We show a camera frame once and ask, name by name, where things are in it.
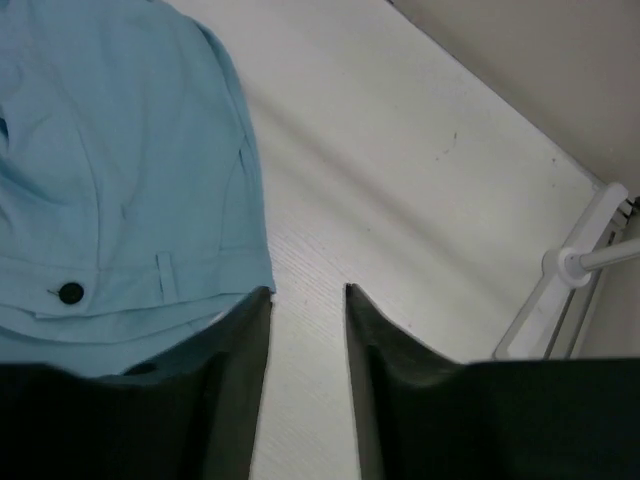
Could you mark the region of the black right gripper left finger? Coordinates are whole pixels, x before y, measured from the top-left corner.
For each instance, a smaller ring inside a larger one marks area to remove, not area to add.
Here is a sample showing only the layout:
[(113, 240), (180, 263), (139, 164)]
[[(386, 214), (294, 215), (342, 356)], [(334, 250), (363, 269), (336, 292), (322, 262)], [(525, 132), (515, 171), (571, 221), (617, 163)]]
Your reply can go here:
[(269, 355), (260, 287), (213, 325), (127, 371), (1, 368), (5, 479), (245, 479)]

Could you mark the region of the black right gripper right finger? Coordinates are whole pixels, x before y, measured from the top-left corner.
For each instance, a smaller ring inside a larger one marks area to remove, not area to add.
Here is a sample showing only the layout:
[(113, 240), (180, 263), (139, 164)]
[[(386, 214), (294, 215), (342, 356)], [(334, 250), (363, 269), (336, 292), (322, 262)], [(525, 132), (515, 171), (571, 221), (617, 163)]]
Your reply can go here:
[(460, 364), (344, 293), (363, 478), (638, 477), (637, 360)]

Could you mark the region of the light blue trousers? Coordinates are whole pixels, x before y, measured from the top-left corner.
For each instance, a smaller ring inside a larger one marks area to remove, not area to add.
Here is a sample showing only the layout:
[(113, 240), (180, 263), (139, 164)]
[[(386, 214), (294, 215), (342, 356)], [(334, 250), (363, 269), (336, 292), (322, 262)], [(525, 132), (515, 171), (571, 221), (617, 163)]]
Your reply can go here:
[(1, 360), (120, 373), (274, 284), (249, 109), (162, 1), (1, 5)]

